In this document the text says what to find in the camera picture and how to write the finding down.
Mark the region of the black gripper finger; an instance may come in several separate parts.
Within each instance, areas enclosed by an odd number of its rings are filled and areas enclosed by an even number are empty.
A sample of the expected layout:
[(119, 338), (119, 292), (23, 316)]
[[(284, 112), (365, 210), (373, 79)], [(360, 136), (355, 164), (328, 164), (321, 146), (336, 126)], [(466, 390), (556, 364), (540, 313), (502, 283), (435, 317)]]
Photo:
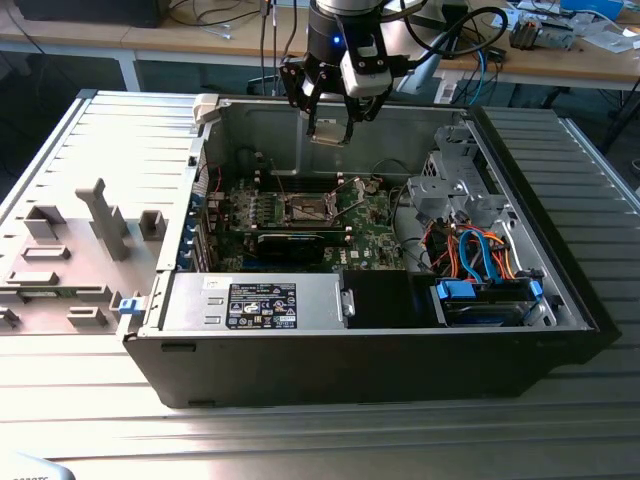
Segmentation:
[(390, 85), (383, 93), (373, 97), (366, 97), (363, 99), (363, 102), (361, 99), (348, 95), (343, 96), (348, 114), (346, 130), (343, 137), (344, 144), (350, 143), (356, 123), (373, 121), (376, 118), (392, 89), (393, 85)]
[(312, 55), (304, 57), (288, 57), (279, 67), (286, 96), (291, 107), (297, 108), (308, 117), (307, 136), (313, 136), (316, 130), (317, 106), (322, 93), (324, 80), (311, 79), (310, 75), (323, 73), (320, 62)]

